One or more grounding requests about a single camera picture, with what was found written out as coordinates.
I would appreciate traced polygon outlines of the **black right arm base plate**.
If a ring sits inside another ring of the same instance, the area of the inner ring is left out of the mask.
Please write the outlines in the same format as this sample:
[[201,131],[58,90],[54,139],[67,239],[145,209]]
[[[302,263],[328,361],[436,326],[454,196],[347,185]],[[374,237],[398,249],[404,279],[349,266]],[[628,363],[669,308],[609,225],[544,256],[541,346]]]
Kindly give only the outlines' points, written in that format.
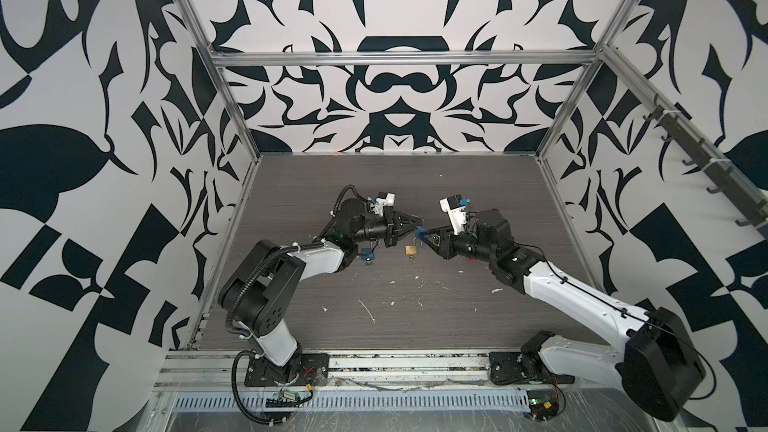
[[550,372],[534,354],[520,351],[490,352],[489,378],[497,386],[510,385],[572,385],[576,379],[572,375],[559,375]]

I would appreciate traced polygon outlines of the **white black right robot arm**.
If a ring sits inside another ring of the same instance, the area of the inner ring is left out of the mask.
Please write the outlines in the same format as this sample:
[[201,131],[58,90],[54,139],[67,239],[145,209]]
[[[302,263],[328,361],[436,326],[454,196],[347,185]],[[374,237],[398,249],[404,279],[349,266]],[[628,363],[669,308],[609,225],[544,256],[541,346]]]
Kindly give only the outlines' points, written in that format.
[[488,265],[503,285],[544,302],[602,339],[592,344],[542,331],[523,349],[547,372],[624,392],[660,421],[674,421],[706,377],[705,362],[682,319],[613,298],[559,269],[537,246],[515,240],[496,209],[448,213],[449,225],[419,229],[418,238],[444,259]]

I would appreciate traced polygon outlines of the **right circuit board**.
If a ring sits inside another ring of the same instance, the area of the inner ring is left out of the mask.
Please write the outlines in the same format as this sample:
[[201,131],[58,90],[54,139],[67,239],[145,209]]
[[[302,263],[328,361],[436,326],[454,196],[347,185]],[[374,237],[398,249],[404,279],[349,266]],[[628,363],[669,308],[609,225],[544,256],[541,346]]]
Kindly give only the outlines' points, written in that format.
[[539,423],[549,422],[562,415],[567,407],[565,393],[555,387],[549,394],[534,394],[528,400],[529,411],[525,417]]

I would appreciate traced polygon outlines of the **blue padlock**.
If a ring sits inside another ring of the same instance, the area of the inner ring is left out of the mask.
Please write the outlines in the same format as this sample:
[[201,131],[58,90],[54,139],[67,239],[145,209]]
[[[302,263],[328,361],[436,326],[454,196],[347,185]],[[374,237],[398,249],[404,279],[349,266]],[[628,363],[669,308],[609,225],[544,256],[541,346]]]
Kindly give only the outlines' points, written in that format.
[[360,258],[366,266],[370,266],[375,261],[375,250],[373,248],[363,248],[360,252]]
[[427,235],[427,230],[424,227],[419,226],[419,227],[416,228],[415,233],[414,233],[414,237],[417,240],[423,241],[424,238],[426,237],[426,235]]

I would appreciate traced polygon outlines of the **black hook rack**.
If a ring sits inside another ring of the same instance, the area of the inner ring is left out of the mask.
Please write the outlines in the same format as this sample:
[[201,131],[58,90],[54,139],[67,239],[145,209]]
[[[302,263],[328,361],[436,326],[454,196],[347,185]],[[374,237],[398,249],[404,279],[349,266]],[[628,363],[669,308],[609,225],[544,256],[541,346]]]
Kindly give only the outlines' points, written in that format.
[[682,111],[665,103],[659,93],[653,95],[652,103],[652,111],[643,119],[662,129],[665,147],[680,148],[685,155],[682,164],[711,182],[707,192],[723,195],[741,213],[735,220],[738,227],[752,228],[767,240],[767,196]]

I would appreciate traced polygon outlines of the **circuit board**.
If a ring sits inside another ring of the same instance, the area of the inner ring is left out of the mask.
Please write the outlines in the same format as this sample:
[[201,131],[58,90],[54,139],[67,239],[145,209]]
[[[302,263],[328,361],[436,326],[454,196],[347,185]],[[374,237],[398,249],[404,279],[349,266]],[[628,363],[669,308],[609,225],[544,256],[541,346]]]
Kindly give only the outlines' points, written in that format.
[[562,415],[567,407],[565,393],[555,387],[549,394],[534,394],[528,400],[529,411],[525,417],[539,423],[549,422]]
[[283,391],[277,397],[265,400],[265,408],[296,408],[310,402],[314,398],[314,390],[309,387],[307,394],[302,396],[298,392]]

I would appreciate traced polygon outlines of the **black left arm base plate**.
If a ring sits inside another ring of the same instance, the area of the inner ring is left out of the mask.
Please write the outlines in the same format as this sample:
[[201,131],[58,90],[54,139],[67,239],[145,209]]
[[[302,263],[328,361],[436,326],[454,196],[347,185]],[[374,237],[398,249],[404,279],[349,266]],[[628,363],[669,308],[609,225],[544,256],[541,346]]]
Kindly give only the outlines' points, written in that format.
[[285,365],[277,366],[265,357],[250,358],[244,384],[246,387],[305,386],[324,383],[330,356],[325,353],[294,355]]

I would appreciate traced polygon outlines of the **aluminium frame corner post left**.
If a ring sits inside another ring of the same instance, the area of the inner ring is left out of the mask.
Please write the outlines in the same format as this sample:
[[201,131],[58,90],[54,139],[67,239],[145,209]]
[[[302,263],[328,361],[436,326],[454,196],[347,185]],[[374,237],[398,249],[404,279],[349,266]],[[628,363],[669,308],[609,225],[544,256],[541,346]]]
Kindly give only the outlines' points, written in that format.
[[247,152],[255,164],[260,163],[261,153],[255,144],[250,129],[246,125],[244,116],[239,104],[234,98],[231,89],[225,81],[220,68],[215,64],[213,53],[210,49],[210,43],[205,33],[203,23],[198,17],[192,0],[173,0],[178,7],[181,17],[185,23],[188,32],[191,35],[193,45],[195,46],[201,61],[212,81],[215,90],[221,95],[226,112],[233,122],[236,132],[243,142]]

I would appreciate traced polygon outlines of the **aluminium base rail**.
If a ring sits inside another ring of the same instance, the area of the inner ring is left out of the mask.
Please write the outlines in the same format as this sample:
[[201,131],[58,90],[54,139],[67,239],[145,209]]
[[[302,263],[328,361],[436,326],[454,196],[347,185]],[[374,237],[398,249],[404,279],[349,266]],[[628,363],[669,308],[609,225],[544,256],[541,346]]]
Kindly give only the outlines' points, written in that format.
[[[302,356],[298,378],[309,378],[318,385],[350,382],[388,387],[483,384],[493,376],[513,373],[518,363],[516,350],[507,353],[507,366],[491,354],[488,349],[309,351]],[[224,387],[229,384],[235,355],[224,350],[170,352],[155,387]]]

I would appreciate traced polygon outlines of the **aluminium frame corner post right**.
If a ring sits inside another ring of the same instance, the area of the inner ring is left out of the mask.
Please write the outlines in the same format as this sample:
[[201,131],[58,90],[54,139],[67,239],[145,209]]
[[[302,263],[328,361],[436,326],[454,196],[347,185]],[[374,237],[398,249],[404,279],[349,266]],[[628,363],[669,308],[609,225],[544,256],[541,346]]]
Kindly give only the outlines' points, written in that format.
[[603,53],[610,45],[614,44],[620,33],[624,30],[632,11],[638,6],[639,2],[640,0],[619,0],[616,10],[607,23],[607,27],[592,49],[589,61],[582,66],[582,72],[566,96],[565,101],[556,112],[551,126],[536,151],[535,156],[539,162],[543,162],[554,147],[564,127],[573,115],[578,102],[602,67],[604,63]]

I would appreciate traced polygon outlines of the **brass padlock with key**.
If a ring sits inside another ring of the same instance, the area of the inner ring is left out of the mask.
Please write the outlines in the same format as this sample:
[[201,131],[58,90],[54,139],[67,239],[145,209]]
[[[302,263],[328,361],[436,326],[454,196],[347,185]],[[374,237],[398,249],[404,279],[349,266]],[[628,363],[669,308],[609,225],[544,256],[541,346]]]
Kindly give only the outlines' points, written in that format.
[[418,255],[419,247],[415,243],[407,244],[407,245],[404,246],[404,252],[405,252],[405,255],[407,256],[407,258],[411,262],[414,262],[416,260],[417,255]]

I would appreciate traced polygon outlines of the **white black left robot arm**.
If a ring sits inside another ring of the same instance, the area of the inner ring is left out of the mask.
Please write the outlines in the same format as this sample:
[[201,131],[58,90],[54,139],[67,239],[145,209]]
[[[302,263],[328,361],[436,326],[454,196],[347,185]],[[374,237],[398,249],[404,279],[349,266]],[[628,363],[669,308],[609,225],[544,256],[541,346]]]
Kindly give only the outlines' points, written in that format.
[[421,218],[396,210],[392,194],[353,197],[334,206],[329,223],[308,243],[257,242],[220,290],[227,332],[269,363],[287,365],[300,355],[284,321],[300,282],[346,269],[360,243],[393,247],[422,224]]

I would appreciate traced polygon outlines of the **aluminium frame corner post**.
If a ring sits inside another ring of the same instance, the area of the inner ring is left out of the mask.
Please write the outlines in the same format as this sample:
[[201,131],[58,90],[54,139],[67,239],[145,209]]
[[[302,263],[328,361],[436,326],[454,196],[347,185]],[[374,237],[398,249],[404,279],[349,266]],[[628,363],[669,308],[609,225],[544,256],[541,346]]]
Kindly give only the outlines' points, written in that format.
[[620,33],[624,30],[632,11],[638,6],[639,2],[640,0],[619,0],[616,10],[607,23],[607,27],[592,49],[589,61],[582,66],[582,72],[566,96],[565,101],[556,112],[551,126],[536,151],[535,156],[539,162],[543,162],[554,147],[564,127],[573,115],[578,102],[602,67],[604,63],[603,53],[610,45],[614,44]]
[[173,0],[178,7],[181,17],[185,23],[188,32],[191,35],[193,45],[195,46],[201,61],[212,81],[215,90],[221,95],[226,112],[233,122],[236,132],[243,142],[247,152],[255,164],[260,163],[261,153],[255,144],[250,129],[246,125],[244,116],[239,104],[234,98],[231,89],[225,81],[220,68],[215,64],[213,53],[210,49],[210,43],[205,33],[203,23],[198,17],[192,0]]

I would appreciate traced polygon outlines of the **aluminium frame horizontal bar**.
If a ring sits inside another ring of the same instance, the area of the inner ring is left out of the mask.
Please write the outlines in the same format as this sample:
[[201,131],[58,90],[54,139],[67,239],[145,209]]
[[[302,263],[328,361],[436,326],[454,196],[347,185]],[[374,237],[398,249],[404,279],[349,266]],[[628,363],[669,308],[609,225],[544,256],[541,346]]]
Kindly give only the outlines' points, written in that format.
[[239,66],[373,66],[373,65],[482,65],[585,64],[597,54],[577,51],[387,51],[304,53],[219,53],[210,51],[215,65]]

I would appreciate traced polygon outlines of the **left circuit board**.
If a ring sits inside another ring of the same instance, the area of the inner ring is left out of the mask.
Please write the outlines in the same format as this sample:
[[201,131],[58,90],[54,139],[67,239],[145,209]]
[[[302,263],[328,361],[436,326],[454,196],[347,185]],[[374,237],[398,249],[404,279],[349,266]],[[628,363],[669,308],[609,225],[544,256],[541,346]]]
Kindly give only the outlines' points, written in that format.
[[298,392],[283,391],[277,397],[265,400],[265,408],[296,408],[310,402],[314,398],[314,390],[309,387],[307,394],[302,396]]

